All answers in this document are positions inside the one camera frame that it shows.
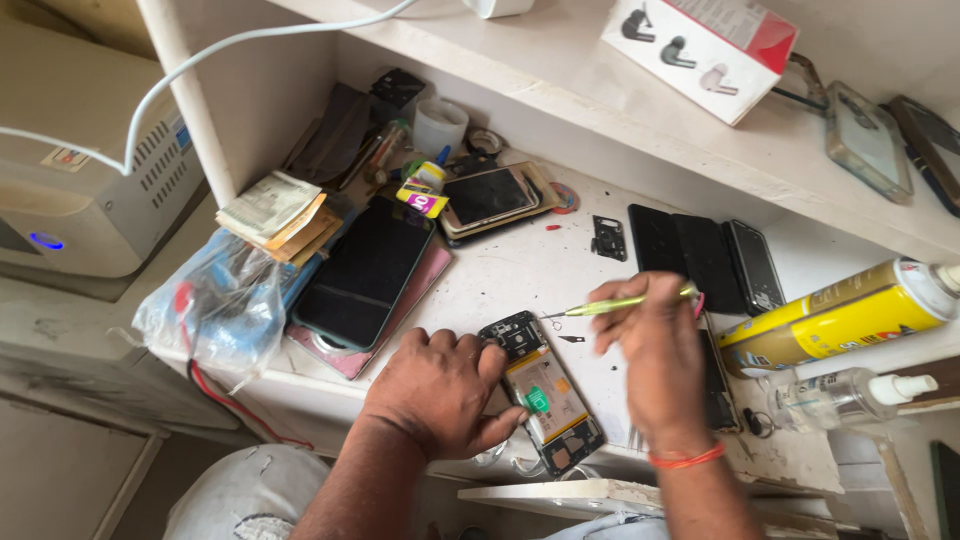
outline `green sticker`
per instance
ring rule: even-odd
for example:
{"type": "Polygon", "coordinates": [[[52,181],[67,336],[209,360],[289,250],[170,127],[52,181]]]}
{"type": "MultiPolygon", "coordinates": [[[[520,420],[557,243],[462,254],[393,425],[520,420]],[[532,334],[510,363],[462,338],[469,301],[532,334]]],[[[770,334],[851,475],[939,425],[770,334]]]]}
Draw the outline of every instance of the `green sticker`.
{"type": "Polygon", "coordinates": [[[531,388],[526,398],[530,407],[538,412],[546,412],[550,409],[550,403],[546,401],[546,395],[543,394],[543,390],[540,390],[539,386],[531,388]]]}

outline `yellow spray can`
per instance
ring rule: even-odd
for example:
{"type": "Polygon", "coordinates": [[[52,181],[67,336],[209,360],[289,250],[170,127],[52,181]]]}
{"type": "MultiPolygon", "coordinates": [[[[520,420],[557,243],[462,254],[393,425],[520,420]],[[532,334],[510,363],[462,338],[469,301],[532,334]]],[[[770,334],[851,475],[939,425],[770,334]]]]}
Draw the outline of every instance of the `yellow spray can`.
{"type": "Polygon", "coordinates": [[[956,317],[960,266],[895,258],[720,333],[741,379],[942,326],[956,317]]]}

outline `orange thread bracelet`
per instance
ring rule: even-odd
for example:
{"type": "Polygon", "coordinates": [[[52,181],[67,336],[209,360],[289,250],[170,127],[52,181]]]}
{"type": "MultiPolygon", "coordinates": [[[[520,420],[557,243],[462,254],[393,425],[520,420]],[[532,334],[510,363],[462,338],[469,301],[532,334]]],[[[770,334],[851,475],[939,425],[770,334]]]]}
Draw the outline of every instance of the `orange thread bracelet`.
{"type": "Polygon", "coordinates": [[[650,454],[649,461],[651,465],[657,467],[658,469],[683,469],[683,467],[691,467],[693,465],[699,465],[700,463],[706,463],[707,461],[716,459],[717,457],[723,455],[726,451],[727,447],[724,446],[723,442],[717,441],[717,444],[713,445],[713,448],[696,457],[691,457],[690,459],[663,459],[650,454]]]}

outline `man's left hand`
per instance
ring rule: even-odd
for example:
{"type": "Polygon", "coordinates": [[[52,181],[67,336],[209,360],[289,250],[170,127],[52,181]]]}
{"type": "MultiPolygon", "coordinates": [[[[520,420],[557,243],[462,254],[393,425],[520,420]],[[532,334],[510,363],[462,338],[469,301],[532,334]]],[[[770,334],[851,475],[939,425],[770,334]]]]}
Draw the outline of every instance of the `man's left hand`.
{"type": "Polygon", "coordinates": [[[386,421],[410,435],[427,462],[467,459],[505,441],[529,417],[522,406],[498,416],[483,409],[503,377],[507,354],[473,334],[430,337],[415,328],[376,378],[361,416],[386,421]]]}

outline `stack of money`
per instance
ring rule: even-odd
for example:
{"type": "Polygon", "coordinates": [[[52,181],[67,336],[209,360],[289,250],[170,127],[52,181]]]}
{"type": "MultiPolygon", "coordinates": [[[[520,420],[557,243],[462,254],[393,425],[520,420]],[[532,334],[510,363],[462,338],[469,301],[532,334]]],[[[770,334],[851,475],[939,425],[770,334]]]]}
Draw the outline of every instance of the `stack of money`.
{"type": "Polygon", "coordinates": [[[217,211],[217,223],[280,262],[302,266],[343,225],[326,194],[274,171],[217,211]]]}

